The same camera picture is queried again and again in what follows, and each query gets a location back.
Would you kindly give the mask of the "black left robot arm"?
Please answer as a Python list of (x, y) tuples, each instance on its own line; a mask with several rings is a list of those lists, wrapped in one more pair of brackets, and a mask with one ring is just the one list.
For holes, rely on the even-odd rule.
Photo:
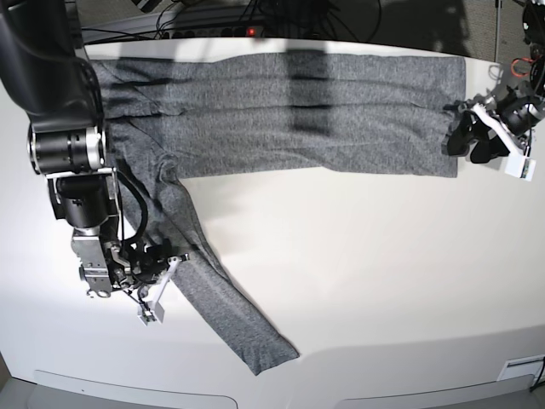
[[(446, 106), (445, 110), (455, 114), (455, 123), (442, 142), (442, 153), (468, 156), (473, 164), (505, 158), (506, 174), (530, 181), (536, 169), (536, 160), (531, 158), (533, 130), (544, 120), (543, 1), (525, 3), (522, 26), (531, 56), (514, 59), (510, 65), (511, 74), (520, 82)], [(530, 65), (528, 72), (516, 70), (520, 61)]]

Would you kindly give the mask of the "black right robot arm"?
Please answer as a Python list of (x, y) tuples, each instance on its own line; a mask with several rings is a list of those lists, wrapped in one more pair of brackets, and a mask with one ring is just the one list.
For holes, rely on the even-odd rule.
[(162, 322), (161, 297), (187, 255), (145, 244), (146, 201), (106, 163), (99, 80), (73, 1), (2, 2), (1, 80), (29, 118), (29, 159), (46, 178), (54, 216), (72, 227), (88, 295), (122, 292), (145, 325)]

